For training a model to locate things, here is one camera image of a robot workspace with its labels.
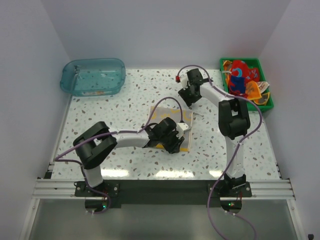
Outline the yellow grey patterned towel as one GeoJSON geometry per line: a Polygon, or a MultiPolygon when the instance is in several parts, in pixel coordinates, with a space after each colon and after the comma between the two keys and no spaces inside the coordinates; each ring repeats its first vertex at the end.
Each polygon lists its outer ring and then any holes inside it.
{"type": "MultiPolygon", "coordinates": [[[[191,148],[192,141],[192,125],[194,112],[187,109],[182,111],[183,121],[188,125],[189,130],[183,135],[184,141],[180,146],[181,152],[189,152],[191,148]]],[[[179,123],[181,120],[181,111],[180,109],[175,108],[166,108],[158,106],[154,111],[149,124],[160,123],[161,120],[165,118],[171,118],[176,123],[179,123]]]]}

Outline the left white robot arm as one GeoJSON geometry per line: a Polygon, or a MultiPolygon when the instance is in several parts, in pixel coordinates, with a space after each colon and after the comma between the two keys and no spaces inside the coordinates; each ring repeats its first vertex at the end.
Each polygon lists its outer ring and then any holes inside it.
{"type": "Polygon", "coordinates": [[[103,121],[90,127],[73,141],[73,147],[82,163],[87,181],[86,190],[92,196],[103,193],[101,163],[115,149],[136,147],[153,148],[161,144],[169,154],[180,151],[189,130],[187,123],[166,117],[159,123],[150,123],[141,130],[111,130],[103,121]]]}

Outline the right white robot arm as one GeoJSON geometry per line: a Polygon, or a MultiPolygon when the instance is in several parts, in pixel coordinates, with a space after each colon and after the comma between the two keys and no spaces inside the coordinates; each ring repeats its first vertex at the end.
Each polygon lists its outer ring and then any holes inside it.
{"type": "Polygon", "coordinates": [[[178,94],[188,107],[205,98],[218,108],[218,128],[226,142],[226,169],[223,179],[216,181],[212,189],[221,197],[235,196],[247,181],[241,143],[251,126],[246,102],[213,85],[209,78],[203,78],[197,68],[189,70],[186,76],[177,75],[175,81],[181,84],[178,94]]]}

